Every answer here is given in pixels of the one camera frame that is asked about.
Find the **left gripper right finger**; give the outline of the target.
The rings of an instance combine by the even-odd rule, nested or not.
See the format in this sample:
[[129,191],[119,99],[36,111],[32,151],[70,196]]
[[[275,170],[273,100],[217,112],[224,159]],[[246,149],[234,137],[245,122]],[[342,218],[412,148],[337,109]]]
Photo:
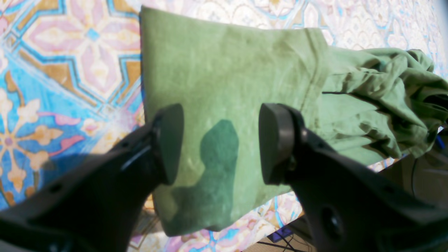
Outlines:
[[440,252],[447,246],[447,210],[340,155],[293,107],[261,105],[259,147],[264,183],[295,192],[318,252]]

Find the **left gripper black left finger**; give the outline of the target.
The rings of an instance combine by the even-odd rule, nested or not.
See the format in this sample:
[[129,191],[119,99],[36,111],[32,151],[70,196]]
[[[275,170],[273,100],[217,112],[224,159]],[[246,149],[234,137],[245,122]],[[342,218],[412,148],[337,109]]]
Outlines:
[[183,133],[182,105],[164,107],[107,153],[1,211],[1,251],[125,252],[147,198],[176,179]]

